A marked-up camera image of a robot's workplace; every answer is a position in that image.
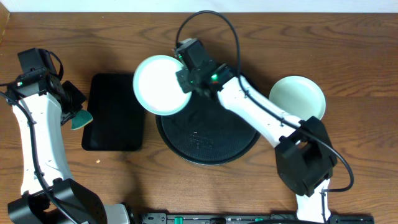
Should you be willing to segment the light blue plate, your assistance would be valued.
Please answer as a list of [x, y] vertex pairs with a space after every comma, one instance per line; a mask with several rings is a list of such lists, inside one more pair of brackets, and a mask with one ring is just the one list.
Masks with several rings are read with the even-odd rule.
[[280, 79], [271, 88], [269, 100], [303, 120], [312, 116], [322, 119], [326, 111], [326, 98], [321, 88], [312, 80], [301, 76]]
[[169, 116], [187, 106], [191, 93], [184, 93], [176, 73], [183, 64], [167, 55], [155, 55], [142, 61], [132, 81], [138, 102], [149, 112]]

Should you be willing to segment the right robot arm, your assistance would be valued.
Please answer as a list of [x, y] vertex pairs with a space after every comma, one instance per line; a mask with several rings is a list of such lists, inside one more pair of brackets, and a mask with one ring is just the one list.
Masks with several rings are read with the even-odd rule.
[[214, 93], [223, 108], [241, 117], [271, 144], [278, 175], [296, 195], [300, 221], [325, 223], [330, 219], [328, 186], [337, 156], [318, 118], [303, 120], [284, 111], [227, 65], [182, 67], [175, 74], [184, 93]]

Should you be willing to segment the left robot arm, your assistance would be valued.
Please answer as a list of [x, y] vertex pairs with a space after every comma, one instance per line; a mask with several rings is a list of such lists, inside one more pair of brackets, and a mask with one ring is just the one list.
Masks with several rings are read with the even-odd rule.
[[68, 166], [61, 127], [79, 115], [86, 96], [53, 72], [33, 70], [7, 84], [21, 132], [24, 175], [21, 197], [8, 203], [13, 223], [130, 223], [124, 204], [105, 205], [77, 183]]

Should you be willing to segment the green yellow sponge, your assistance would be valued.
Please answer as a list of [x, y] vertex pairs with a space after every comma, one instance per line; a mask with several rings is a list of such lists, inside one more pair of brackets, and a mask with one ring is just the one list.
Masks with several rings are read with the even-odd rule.
[[90, 112], [88, 112], [87, 110], [79, 110], [73, 113], [71, 129], [77, 130], [83, 128], [84, 126], [92, 122], [92, 120], [93, 117]]

